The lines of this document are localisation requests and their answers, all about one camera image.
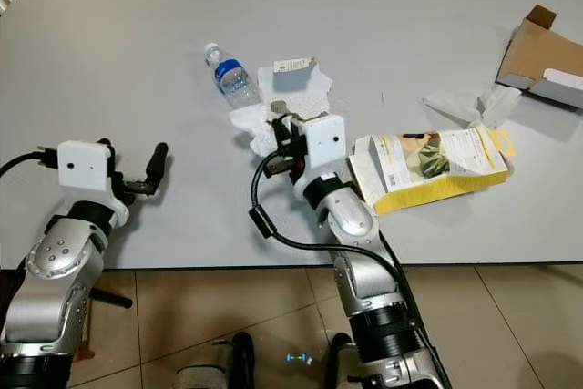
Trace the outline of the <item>white tissue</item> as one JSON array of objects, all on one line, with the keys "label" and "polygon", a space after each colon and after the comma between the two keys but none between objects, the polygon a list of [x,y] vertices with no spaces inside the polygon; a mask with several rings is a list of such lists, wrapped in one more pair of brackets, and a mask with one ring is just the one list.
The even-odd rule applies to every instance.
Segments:
[{"label": "white tissue", "polygon": [[261,105],[232,110],[230,123],[250,138],[250,149],[263,157],[276,149],[276,138],[268,118],[268,102],[284,100],[292,114],[300,119],[316,118],[329,110],[328,94],[332,79],[316,65],[312,71],[274,74],[271,66],[259,68],[251,80],[261,90]]}]

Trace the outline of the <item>small white paper tag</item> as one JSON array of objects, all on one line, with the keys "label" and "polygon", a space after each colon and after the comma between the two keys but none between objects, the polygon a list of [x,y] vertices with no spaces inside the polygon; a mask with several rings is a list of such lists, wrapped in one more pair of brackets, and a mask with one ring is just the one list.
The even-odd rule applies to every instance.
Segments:
[{"label": "small white paper tag", "polygon": [[292,74],[300,71],[312,71],[316,65],[316,57],[296,57],[296,59],[275,61],[273,64],[273,73]]}]

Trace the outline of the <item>clear plastic water bottle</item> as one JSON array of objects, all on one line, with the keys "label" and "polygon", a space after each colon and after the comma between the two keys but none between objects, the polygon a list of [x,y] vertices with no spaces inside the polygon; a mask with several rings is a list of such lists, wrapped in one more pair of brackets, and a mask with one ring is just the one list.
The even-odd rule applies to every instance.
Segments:
[{"label": "clear plastic water bottle", "polygon": [[228,101],[230,109],[242,109],[261,105],[262,93],[251,80],[237,57],[229,55],[220,45],[209,43],[204,46],[204,56],[211,69],[215,85]]}]

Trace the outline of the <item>yellow cardboard package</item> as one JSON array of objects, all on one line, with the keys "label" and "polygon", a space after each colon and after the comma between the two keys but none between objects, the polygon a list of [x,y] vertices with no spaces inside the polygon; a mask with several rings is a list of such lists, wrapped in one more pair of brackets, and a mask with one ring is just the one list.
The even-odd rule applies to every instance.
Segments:
[{"label": "yellow cardboard package", "polygon": [[474,127],[365,136],[347,163],[363,200],[384,215],[501,184],[515,155],[507,131]]}]

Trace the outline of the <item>robot left leg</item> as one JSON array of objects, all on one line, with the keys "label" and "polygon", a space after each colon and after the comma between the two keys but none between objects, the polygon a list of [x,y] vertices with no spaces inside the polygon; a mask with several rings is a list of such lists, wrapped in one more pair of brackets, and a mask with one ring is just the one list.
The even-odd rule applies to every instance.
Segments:
[{"label": "robot left leg", "polygon": [[255,389],[255,351],[247,332],[204,348],[176,373],[172,389]]}]

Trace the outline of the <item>crumpled clear plastic wrapper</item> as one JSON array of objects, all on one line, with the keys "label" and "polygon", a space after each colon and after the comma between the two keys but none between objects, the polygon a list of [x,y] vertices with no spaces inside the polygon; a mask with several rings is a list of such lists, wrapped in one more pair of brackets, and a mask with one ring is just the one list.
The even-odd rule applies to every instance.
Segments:
[{"label": "crumpled clear plastic wrapper", "polygon": [[421,102],[459,127],[496,129],[508,120],[521,94],[517,88],[493,84],[436,92],[424,95]]}]

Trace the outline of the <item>open brown cardboard box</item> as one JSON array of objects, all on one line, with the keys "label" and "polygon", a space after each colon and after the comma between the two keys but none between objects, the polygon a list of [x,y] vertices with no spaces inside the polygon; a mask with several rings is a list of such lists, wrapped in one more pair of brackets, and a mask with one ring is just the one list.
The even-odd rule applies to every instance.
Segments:
[{"label": "open brown cardboard box", "polygon": [[551,30],[557,14],[536,5],[507,44],[496,82],[583,108],[583,44]]}]

